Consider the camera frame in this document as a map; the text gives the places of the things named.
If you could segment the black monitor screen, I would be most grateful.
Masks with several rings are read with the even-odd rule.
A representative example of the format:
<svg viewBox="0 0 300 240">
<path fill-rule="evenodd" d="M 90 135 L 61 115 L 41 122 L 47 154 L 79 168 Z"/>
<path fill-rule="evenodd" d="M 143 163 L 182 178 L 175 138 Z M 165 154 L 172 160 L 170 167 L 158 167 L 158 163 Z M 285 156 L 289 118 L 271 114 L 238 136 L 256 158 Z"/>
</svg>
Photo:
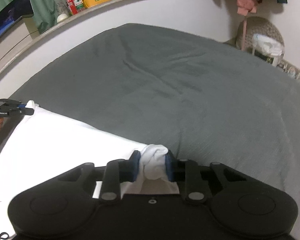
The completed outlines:
<svg viewBox="0 0 300 240">
<path fill-rule="evenodd" d="M 13 0 L 0 11 L 0 36 L 21 18 L 33 16 L 30 0 Z"/>
</svg>

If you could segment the woven grey basket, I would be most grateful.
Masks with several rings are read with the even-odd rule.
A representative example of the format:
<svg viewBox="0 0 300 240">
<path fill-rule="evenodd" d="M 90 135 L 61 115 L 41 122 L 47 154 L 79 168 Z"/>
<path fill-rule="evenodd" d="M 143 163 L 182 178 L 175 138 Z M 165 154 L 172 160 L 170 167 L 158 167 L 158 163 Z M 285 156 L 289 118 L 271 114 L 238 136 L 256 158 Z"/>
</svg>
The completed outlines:
<svg viewBox="0 0 300 240">
<path fill-rule="evenodd" d="M 235 46 L 238 49 L 242 49 L 242 41 L 244 41 L 244 51 L 246 51 L 247 53 L 251 53 L 252 55 L 276 67 L 281 62 L 284 55 L 279 57 L 264 56 L 258 51 L 255 51 L 255 53 L 253 54 L 252 38 L 254 34 L 262 34 L 271 37 L 279 41 L 285 47 L 285 43 L 281 33 L 279 32 L 277 27 L 273 25 L 269 20 L 253 16 L 247 18 L 245 38 L 243 38 L 243 22 L 240 23 L 237 31 L 237 36 L 235 38 Z"/>
</svg>

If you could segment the pink hanging cloth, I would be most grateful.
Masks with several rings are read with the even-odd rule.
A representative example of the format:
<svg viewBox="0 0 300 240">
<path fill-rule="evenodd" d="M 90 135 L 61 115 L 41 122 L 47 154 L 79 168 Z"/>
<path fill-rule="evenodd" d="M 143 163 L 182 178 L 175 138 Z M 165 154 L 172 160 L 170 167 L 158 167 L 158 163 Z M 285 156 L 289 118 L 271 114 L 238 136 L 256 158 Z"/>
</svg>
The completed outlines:
<svg viewBox="0 0 300 240">
<path fill-rule="evenodd" d="M 257 13 L 257 6 L 262 0 L 237 0 L 237 13 L 247 16 L 249 13 Z"/>
</svg>

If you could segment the white garment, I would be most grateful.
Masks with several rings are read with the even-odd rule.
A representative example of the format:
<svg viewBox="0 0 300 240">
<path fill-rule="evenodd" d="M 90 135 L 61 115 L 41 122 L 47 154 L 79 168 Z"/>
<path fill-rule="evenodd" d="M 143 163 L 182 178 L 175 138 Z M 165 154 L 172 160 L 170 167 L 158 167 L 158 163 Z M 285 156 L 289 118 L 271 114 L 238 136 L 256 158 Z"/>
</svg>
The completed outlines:
<svg viewBox="0 0 300 240">
<path fill-rule="evenodd" d="M 140 171 L 133 183 L 121 185 L 122 193 L 175 194 L 176 183 L 165 171 L 167 148 L 146 145 L 50 112 L 33 101 L 34 114 L 16 125 L 7 120 L 0 132 L 0 233 L 14 234 L 7 214 L 19 193 L 83 163 L 105 166 L 141 153 Z"/>
</svg>

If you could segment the white round object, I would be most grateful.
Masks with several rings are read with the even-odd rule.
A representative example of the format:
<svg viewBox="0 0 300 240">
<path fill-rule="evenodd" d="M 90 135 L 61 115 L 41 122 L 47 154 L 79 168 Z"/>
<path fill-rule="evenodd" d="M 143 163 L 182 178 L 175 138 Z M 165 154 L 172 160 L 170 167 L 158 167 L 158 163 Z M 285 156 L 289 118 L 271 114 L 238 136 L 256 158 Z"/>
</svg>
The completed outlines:
<svg viewBox="0 0 300 240">
<path fill-rule="evenodd" d="M 58 15 L 57 19 L 56 19 L 56 22 L 57 23 L 60 23 L 62 21 L 64 21 L 65 19 L 67 19 L 69 16 L 67 14 L 60 14 Z"/>
</svg>

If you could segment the grey bed sheet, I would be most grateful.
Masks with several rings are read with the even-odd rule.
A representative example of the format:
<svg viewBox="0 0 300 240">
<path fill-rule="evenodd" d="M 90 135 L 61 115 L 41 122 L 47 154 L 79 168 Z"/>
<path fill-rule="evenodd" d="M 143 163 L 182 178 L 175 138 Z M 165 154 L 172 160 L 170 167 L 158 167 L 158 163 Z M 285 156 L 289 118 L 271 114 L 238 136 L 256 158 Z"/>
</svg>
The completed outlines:
<svg viewBox="0 0 300 240">
<path fill-rule="evenodd" d="M 125 24 L 57 57 L 11 98 L 219 161 L 300 200 L 300 83 L 227 44 Z"/>
</svg>

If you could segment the white plastic bag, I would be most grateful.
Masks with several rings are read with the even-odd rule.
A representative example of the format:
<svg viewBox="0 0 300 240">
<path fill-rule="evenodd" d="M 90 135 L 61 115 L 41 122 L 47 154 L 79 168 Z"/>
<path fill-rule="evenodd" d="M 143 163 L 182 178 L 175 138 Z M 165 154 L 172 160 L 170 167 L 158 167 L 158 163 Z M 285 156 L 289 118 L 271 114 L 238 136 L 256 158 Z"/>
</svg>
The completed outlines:
<svg viewBox="0 0 300 240">
<path fill-rule="evenodd" d="M 285 53 L 283 44 L 262 34 L 254 34 L 252 38 L 253 54 L 258 51 L 264 56 L 279 57 Z"/>
</svg>

